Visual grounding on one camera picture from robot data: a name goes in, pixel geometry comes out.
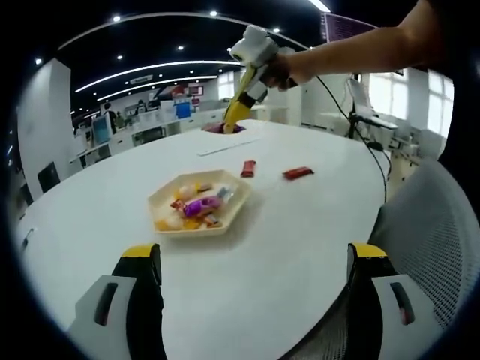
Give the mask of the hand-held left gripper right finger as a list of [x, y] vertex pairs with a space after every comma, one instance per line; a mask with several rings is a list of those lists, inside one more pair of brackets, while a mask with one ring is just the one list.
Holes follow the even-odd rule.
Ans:
[[348, 359], [420, 359], [443, 332], [434, 304], [381, 248], [348, 245]]

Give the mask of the person's right hand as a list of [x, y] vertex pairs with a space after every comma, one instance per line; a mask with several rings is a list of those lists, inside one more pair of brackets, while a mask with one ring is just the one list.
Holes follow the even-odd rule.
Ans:
[[296, 87], [298, 83], [292, 77], [292, 69], [287, 55], [277, 54], [269, 63], [265, 72], [266, 84], [281, 92]]

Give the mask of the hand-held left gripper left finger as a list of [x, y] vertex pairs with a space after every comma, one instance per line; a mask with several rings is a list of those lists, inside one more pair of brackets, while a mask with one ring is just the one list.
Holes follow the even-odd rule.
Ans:
[[75, 305], [68, 329], [90, 359], [165, 359], [159, 244], [128, 248]]

